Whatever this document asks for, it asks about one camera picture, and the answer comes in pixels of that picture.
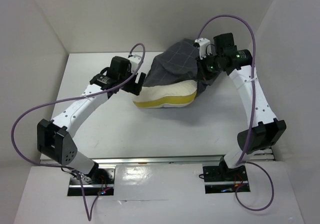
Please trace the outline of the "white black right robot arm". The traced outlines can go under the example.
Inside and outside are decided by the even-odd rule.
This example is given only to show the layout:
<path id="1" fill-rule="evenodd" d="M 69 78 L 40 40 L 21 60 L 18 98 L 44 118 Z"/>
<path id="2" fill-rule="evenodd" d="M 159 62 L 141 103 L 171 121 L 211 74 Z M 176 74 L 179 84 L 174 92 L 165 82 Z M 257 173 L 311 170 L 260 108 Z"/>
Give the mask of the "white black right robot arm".
<path id="1" fill-rule="evenodd" d="M 198 38 L 194 46 L 199 50 L 197 78 L 209 81 L 225 72 L 235 85 L 246 112 L 247 130 L 238 133 L 236 146 L 219 163 L 220 178 L 229 180 L 253 155 L 274 146 L 287 126 L 284 120 L 278 120 L 264 95 L 251 52 L 238 50 L 232 33 L 218 35 L 212 42 Z"/>

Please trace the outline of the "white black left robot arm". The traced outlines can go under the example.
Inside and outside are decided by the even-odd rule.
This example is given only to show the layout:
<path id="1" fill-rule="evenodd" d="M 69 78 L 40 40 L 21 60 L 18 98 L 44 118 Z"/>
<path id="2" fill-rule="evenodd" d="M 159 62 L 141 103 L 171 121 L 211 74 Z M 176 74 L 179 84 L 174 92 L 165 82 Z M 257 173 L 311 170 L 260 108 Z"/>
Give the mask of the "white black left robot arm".
<path id="1" fill-rule="evenodd" d="M 138 55 L 113 57 L 110 66 L 90 80 L 80 99 L 52 120 L 43 119 L 38 123 L 38 151 L 63 167 L 77 170 L 87 183 L 106 180 L 107 172 L 82 154 L 73 138 L 87 118 L 119 90 L 136 96 L 140 94 L 146 77 L 145 73 L 138 73 L 142 62 L 142 57 Z"/>

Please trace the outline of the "cream memory foam pillow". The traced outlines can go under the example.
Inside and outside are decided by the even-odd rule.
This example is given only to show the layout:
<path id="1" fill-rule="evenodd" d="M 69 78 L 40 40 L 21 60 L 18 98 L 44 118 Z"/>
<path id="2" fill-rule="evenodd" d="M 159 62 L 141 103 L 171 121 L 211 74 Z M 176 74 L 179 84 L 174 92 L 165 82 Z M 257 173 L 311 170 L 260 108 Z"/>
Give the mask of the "cream memory foam pillow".
<path id="1" fill-rule="evenodd" d="M 142 87 L 132 101 L 138 108 L 180 108 L 189 105 L 197 95 L 197 82 L 186 80 L 164 86 Z"/>

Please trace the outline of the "dark grey checked pillowcase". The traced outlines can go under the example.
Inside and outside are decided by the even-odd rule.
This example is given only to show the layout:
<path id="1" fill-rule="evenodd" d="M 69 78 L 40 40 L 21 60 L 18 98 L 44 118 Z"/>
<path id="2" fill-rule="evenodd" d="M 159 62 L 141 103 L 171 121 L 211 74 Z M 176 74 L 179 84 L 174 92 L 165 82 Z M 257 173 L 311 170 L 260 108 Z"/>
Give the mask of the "dark grey checked pillowcase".
<path id="1" fill-rule="evenodd" d="M 202 94 L 207 86 L 214 83 L 220 73 L 215 73 L 211 80 L 197 79 L 196 58 L 199 56 L 199 50 L 193 44 L 194 40 L 184 38 L 155 56 L 143 86 L 165 86 L 192 80 L 196 82 L 196 96 Z"/>

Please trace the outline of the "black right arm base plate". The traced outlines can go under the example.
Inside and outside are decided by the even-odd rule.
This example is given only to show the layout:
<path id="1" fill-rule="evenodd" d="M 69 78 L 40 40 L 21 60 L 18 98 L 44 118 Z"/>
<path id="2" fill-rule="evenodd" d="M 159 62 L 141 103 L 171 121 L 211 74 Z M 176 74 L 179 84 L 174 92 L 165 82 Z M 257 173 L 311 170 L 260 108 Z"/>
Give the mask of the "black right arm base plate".
<path id="1" fill-rule="evenodd" d="M 203 176 L 205 182 L 248 181 L 246 168 L 229 169 L 226 166 L 204 166 Z"/>

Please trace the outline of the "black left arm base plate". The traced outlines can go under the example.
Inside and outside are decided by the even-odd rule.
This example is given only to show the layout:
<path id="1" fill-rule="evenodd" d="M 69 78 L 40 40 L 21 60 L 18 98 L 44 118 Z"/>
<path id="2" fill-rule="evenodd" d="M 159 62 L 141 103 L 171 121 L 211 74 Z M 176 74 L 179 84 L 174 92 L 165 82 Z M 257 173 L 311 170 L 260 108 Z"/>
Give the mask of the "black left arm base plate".
<path id="1" fill-rule="evenodd" d="M 66 171 L 70 175 L 69 183 L 71 186 L 80 185 L 80 179 L 74 170 Z M 115 168 L 101 168 L 92 178 L 79 172 L 83 185 L 102 186 L 114 184 Z"/>

